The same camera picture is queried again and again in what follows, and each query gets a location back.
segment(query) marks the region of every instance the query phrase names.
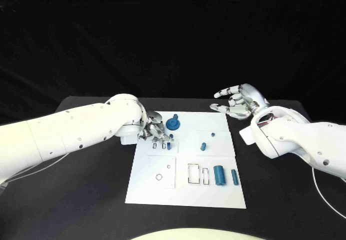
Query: blue object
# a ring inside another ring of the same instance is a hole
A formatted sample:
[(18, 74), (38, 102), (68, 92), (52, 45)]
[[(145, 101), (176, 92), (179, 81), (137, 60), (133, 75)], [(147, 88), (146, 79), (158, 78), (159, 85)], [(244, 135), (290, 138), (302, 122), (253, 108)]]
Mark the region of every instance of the blue object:
[(222, 166), (214, 167), (214, 175), (215, 175), (215, 184), (218, 186), (224, 186), (227, 184), (227, 180), (225, 180), (225, 173), (224, 173)]
[(234, 185), (240, 185), (238, 177), (237, 177), (237, 170), (235, 169), (233, 169), (233, 183), (234, 183)]
[(175, 114), (173, 118), (171, 118), (166, 122), (166, 127), (169, 130), (175, 131), (181, 127), (179, 116)]
[(208, 144), (204, 142), (204, 143), (202, 143), (202, 146), (201, 146), (201, 150), (202, 150), (202, 151), (207, 150), (207, 146), (208, 146)]

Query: black tabletop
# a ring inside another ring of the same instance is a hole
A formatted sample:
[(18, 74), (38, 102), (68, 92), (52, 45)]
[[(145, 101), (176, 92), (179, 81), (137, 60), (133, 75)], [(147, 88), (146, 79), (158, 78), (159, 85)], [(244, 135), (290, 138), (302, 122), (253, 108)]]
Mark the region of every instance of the black tabletop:
[[(107, 99), (68, 97), (57, 111)], [(211, 103), (228, 104), (225, 99), (142, 98), (140, 102), (147, 110), (186, 112), (212, 112)], [(299, 101), (270, 103), (308, 117)], [(279, 240), (346, 239), (346, 220), (319, 196), (310, 166), (290, 153), (269, 159), (241, 138), (250, 120), (227, 119), (247, 209), (126, 204), (136, 145), (122, 145), (113, 137), (9, 184), (0, 196), (0, 239), (123, 240), (175, 228), (221, 229)], [(325, 197), (346, 213), (345, 183), (320, 171), (316, 180)]]

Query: white paper sheet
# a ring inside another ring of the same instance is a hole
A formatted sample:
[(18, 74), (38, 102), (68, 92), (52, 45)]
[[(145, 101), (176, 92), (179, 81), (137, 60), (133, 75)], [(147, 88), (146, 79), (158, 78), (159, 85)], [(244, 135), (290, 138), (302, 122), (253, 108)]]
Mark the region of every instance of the white paper sheet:
[[(163, 123), (178, 114), (181, 128), (176, 131), (165, 130), (173, 134), (172, 149), (163, 149), (158, 144), (153, 149), (152, 138), (140, 140), (135, 159), (130, 183), (127, 189), (127, 204), (156, 204), (175, 206), (198, 206), (217, 208), (246, 209), (243, 183), (234, 185), (231, 170), (237, 167), (235, 150), (230, 133), (227, 116), (218, 112), (166, 112), (159, 111)], [(173, 165), (172, 171), (165, 172), (165, 166)], [(199, 184), (189, 183), (189, 164), (199, 164)], [(215, 184), (214, 166), (224, 166), (224, 186)], [(209, 184), (204, 184), (204, 168), (208, 168)], [(168, 176), (168, 183), (155, 181), (159, 173), (162, 180)]]

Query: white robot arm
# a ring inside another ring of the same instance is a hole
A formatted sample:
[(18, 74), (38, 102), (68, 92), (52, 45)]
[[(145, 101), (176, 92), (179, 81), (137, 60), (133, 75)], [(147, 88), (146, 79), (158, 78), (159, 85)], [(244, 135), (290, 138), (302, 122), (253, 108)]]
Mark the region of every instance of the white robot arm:
[(160, 114), (147, 114), (137, 97), (119, 94), (107, 102), (0, 126), (0, 185), (23, 169), (113, 136), (123, 145), (137, 143), (142, 131), (145, 139), (173, 140), (160, 130)]
[(271, 106), (260, 91), (250, 85), (230, 87), (215, 94), (234, 94), (230, 106), (211, 108), (244, 120), (251, 114), (251, 125), (240, 131), (246, 143), (257, 144), (271, 159), (293, 153), (326, 173), (346, 178), (346, 126), (331, 122), (310, 123), (305, 116), (282, 106)]

